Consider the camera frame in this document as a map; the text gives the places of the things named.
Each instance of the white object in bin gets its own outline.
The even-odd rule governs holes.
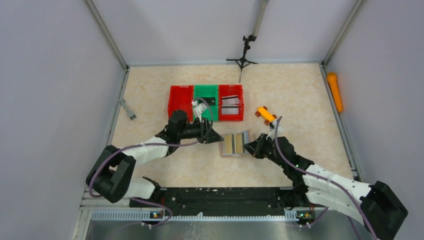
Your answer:
[[[193,108],[194,119],[199,118],[200,122],[202,122],[202,113],[206,111],[208,107],[204,103],[200,103],[199,105]]]
[[[239,107],[238,106],[222,106],[221,107],[221,114],[222,115],[238,115],[239,114]]]
[[[239,97],[237,95],[231,95],[231,96],[223,96],[221,98],[222,105],[237,105],[240,103]]]

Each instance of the metal pole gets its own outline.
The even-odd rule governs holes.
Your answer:
[[[256,22],[254,24],[252,36],[254,39],[258,36],[259,28],[261,27],[262,17],[264,16],[265,7],[270,0],[259,0],[259,11],[256,16]]]
[[[349,164],[351,167],[352,175],[353,177],[357,177],[355,179],[357,179],[358,181],[361,181],[362,172],[358,168],[358,163],[356,161],[357,155],[354,152],[354,149],[352,147],[351,139],[347,132],[346,124],[341,119],[341,115],[337,112],[336,104],[334,103],[333,95],[331,93],[329,83],[327,82],[327,69],[323,65],[321,65],[320,70],[322,74],[322,79],[324,81],[325,89],[327,90],[328,98],[330,100],[331,108],[334,113],[335,122],[337,123],[338,131],[340,133],[341,141],[343,142],[347,160],[349,161]]]
[[[124,92],[125,92],[125,88],[127,87],[127,81],[128,81],[129,76],[130,76],[130,68],[128,68],[125,71],[125,75],[123,76],[122,85],[119,89],[119,94],[118,94],[118,99],[117,99],[116,106],[115,106],[115,111],[113,113],[112,122],[111,122],[110,128],[109,128],[109,134],[107,135],[106,145],[112,144],[112,138],[114,137],[115,127],[117,126],[118,116],[119,116],[119,112],[120,112],[120,109],[121,109],[121,103],[119,101],[124,98]]]
[[[334,42],[332,43],[330,49],[328,50],[327,54],[325,55],[324,60],[322,61],[322,64],[324,67],[328,66],[331,59],[333,58],[334,53],[336,52],[337,48],[339,47],[340,43],[342,42],[343,37],[348,32],[350,26],[352,25],[353,20],[360,12],[362,6],[367,2],[367,0],[357,0],[355,5],[353,6],[352,11],[350,11],[349,16],[347,17],[346,21],[344,22],[343,26],[341,27],[340,31],[338,32],[337,37],[335,38]]]
[[[128,65],[124,60],[124,57],[122,57],[121,52],[118,49],[117,44],[115,43],[114,39],[112,38],[111,33],[109,32],[108,28],[106,27],[105,22],[102,19],[102,16],[100,16],[99,11],[97,10],[96,6],[94,5],[92,0],[84,0],[84,2],[87,4],[87,7],[94,18],[95,22],[97,23],[97,26],[99,27],[101,33],[103,34],[104,39],[106,40],[107,44],[109,45],[110,49],[112,50],[113,54],[115,55],[116,59],[119,61],[119,64],[121,67],[126,71],[128,69]]]

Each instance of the gray metal bracket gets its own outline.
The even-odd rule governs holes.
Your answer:
[[[118,100],[118,103],[125,109],[126,114],[128,115],[129,119],[133,120],[137,118],[136,114],[128,107],[127,102],[125,99],[121,98]]]
[[[150,221],[159,222],[160,218],[150,218],[153,210],[94,210],[91,221]],[[169,221],[208,221],[208,222],[268,222],[268,221],[299,221],[295,210],[285,210],[284,216],[173,216]]]

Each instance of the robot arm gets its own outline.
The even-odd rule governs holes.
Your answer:
[[[153,159],[171,155],[179,148],[182,139],[197,139],[201,144],[224,140],[211,128],[207,119],[203,118],[201,121],[196,118],[193,123],[189,123],[187,113],[177,110],[169,118],[165,128],[154,137],[140,143],[139,147],[126,149],[115,155],[95,178],[93,190],[111,203],[116,203],[123,197],[149,199],[157,183],[148,178],[131,180],[134,168]],[[101,164],[118,150],[113,145],[104,148],[85,180],[88,186]]]
[[[408,211],[389,186],[380,181],[369,184],[339,176],[298,155],[287,138],[278,137],[277,143],[282,154],[294,166],[328,180],[304,174],[287,164],[278,152],[276,141],[268,134],[262,133],[258,139],[243,147],[253,157],[267,158],[280,166],[284,174],[293,181],[293,186],[300,189],[301,196],[297,199],[329,207],[364,225],[364,219],[351,198],[331,181],[341,185],[360,206],[376,236],[379,239],[394,238],[407,217]]]

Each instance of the small metal part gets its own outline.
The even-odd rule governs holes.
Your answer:
[[[133,120],[133,119],[137,118],[136,114],[133,111],[131,111],[131,109],[128,107],[125,99],[123,99],[123,98],[119,99],[118,102],[123,107],[123,109],[125,109],[125,112],[128,115],[129,119]]]
[[[202,122],[202,114],[208,110],[208,107],[204,103],[197,104],[195,107],[193,107],[193,116],[194,119],[200,119]]]

